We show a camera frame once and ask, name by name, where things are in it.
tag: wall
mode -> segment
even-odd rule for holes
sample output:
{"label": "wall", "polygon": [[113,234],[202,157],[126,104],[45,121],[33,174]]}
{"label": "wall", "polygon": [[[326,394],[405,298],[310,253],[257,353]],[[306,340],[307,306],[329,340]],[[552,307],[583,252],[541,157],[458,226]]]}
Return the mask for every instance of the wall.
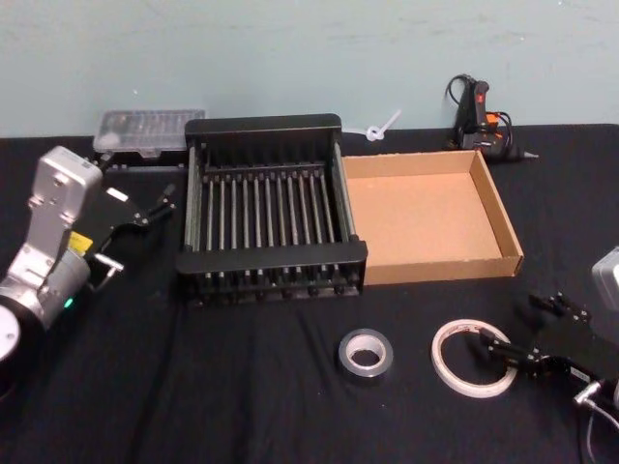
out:
{"label": "wall", "polygon": [[617,122],[618,24],[616,0],[0,0],[0,136],[159,107],[445,127],[462,72],[516,124]]}

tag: metal bracket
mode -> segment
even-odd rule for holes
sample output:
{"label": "metal bracket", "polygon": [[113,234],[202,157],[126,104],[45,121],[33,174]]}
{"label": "metal bracket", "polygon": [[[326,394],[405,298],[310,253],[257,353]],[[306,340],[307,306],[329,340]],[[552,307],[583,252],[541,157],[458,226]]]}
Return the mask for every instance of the metal bracket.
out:
{"label": "metal bracket", "polygon": [[74,222],[99,191],[103,174],[95,165],[63,147],[39,160],[26,241],[8,277],[39,291],[67,250]]}

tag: open cardboard tray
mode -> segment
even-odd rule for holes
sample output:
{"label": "open cardboard tray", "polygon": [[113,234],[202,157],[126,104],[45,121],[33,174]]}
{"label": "open cardboard tray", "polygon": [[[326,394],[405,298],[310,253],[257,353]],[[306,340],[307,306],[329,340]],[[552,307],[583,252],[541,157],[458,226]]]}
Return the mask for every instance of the open cardboard tray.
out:
{"label": "open cardboard tray", "polygon": [[345,157],[366,284],[514,276],[522,249],[479,152]]}

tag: black table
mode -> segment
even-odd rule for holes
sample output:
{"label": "black table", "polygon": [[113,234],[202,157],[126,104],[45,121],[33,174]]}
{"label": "black table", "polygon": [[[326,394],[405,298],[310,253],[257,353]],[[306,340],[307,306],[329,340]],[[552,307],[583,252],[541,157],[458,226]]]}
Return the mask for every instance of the black table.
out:
{"label": "black table", "polygon": [[[390,131],[383,142],[347,135],[350,154],[434,151],[444,130]],[[163,233],[128,238],[124,278],[49,335],[38,370],[0,404],[2,462],[470,462],[576,463],[575,389],[519,375],[490,400],[449,390],[432,368],[436,330],[479,318],[516,343],[532,331],[529,290],[564,290],[619,341],[619,314],[602,308],[591,266],[619,243],[619,126],[526,127],[517,141],[537,161],[491,167],[525,259],[518,277],[367,288],[361,298],[188,310],[174,296],[179,212]],[[0,269],[29,218],[37,159],[62,144],[91,153],[86,137],[0,140]],[[110,171],[106,182],[148,205],[181,170]],[[392,342],[391,377],[374,388],[338,374],[335,349],[369,327]],[[471,381],[497,373],[450,340],[450,366]],[[619,440],[596,419],[600,461]]]}

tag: black rack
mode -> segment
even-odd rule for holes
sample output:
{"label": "black rack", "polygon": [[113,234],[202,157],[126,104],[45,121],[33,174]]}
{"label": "black rack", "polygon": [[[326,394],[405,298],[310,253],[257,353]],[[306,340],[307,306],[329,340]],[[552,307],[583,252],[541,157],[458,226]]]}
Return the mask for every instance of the black rack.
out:
{"label": "black rack", "polygon": [[355,234],[333,114],[189,121],[184,250],[200,299],[355,295],[368,249]]}

